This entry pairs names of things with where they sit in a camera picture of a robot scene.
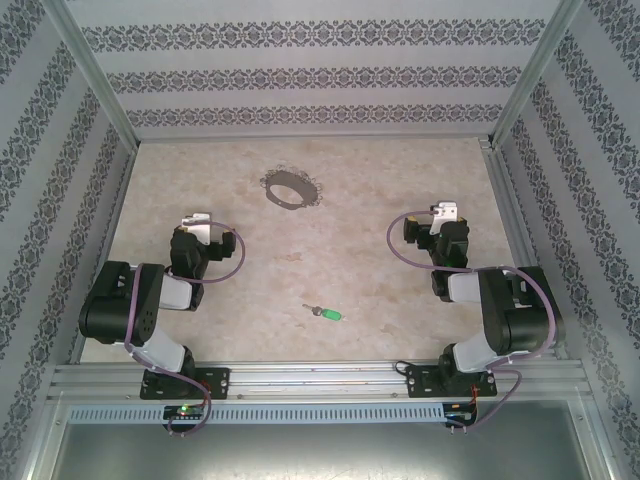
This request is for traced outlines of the key with green head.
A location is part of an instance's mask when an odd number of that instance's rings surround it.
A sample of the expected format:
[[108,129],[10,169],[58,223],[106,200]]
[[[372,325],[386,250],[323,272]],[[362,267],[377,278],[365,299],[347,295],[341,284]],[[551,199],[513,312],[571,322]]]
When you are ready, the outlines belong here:
[[345,319],[345,316],[336,310],[324,308],[321,306],[312,306],[309,304],[303,304],[302,307],[309,310],[311,314],[316,317],[322,317],[334,322],[340,322]]

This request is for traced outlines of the grey metal sheet panel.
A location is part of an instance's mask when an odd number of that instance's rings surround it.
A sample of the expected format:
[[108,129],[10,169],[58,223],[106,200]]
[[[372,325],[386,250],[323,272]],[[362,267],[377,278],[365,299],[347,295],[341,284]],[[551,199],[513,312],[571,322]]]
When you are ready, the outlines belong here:
[[502,439],[429,424],[72,425],[52,480],[591,480],[567,432]]

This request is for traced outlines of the aluminium table side rail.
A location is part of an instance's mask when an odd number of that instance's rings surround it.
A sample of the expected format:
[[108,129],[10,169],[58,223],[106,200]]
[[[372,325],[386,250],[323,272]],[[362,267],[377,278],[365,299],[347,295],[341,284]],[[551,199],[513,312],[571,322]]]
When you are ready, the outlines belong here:
[[[98,257],[92,269],[91,276],[89,277],[88,286],[84,289],[84,296],[82,297],[83,303],[86,301],[89,293],[91,292],[91,289],[93,288],[95,280],[101,271],[102,266],[104,265],[104,263],[108,258],[108,254],[111,249],[111,245],[115,235],[117,220],[120,215],[120,211],[124,202],[126,189],[131,177],[133,165],[135,163],[135,159],[137,157],[138,151],[139,151],[138,147],[136,147],[131,151],[131,153],[128,155],[125,161],[124,170],[119,176],[118,183],[116,185],[116,190],[111,200],[110,209],[108,211],[108,217],[106,219],[105,228],[103,229],[103,234],[100,238]],[[84,348],[84,342],[85,342],[84,337],[82,336],[79,330],[79,323],[76,323],[74,334],[70,340],[68,357],[65,360],[66,364],[74,365],[80,362],[82,351]]]
[[531,236],[518,203],[508,169],[500,152],[491,145],[488,136],[479,138],[480,151],[489,175],[510,252],[516,266],[538,266]]

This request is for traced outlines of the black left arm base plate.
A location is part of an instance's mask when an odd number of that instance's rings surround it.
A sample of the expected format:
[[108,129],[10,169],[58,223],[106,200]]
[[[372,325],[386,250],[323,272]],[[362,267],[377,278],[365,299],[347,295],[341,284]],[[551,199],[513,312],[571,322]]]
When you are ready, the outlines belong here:
[[[194,381],[205,387],[212,400],[225,400],[230,383],[228,368],[205,368],[195,370]],[[145,370],[139,392],[142,400],[200,400],[204,393],[195,385],[159,373]]]

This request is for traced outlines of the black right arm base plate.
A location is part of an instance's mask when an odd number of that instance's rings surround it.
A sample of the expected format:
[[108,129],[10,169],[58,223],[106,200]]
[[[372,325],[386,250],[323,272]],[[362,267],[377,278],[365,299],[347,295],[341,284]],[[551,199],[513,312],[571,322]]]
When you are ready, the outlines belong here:
[[446,373],[436,365],[410,365],[405,368],[410,398],[495,397],[495,378],[487,372]]

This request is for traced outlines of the aluminium frame post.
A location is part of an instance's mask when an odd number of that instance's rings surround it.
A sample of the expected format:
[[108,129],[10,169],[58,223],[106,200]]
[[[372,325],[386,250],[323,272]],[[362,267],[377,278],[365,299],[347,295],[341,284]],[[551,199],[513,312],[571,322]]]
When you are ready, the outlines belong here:
[[128,149],[137,149],[140,145],[140,140],[135,133],[134,127],[66,1],[40,0],[40,2],[120,139]]
[[490,135],[490,144],[494,149],[505,141],[534,87],[544,74],[555,49],[583,3],[584,0],[559,0]]

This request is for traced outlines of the aluminium mounting rail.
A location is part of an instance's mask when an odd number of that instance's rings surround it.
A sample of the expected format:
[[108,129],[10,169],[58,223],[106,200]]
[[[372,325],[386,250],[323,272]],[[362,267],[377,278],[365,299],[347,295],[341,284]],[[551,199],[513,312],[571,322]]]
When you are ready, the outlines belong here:
[[[409,399],[406,380],[390,361],[231,362],[229,402],[348,402]],[[521,372],[515,400],[565,400],[592,394],[578,360],[543,356],[511,365]],[[139,399],[143,368],[134,363],[57,366],[46,399],[63,403],[132,403]]]

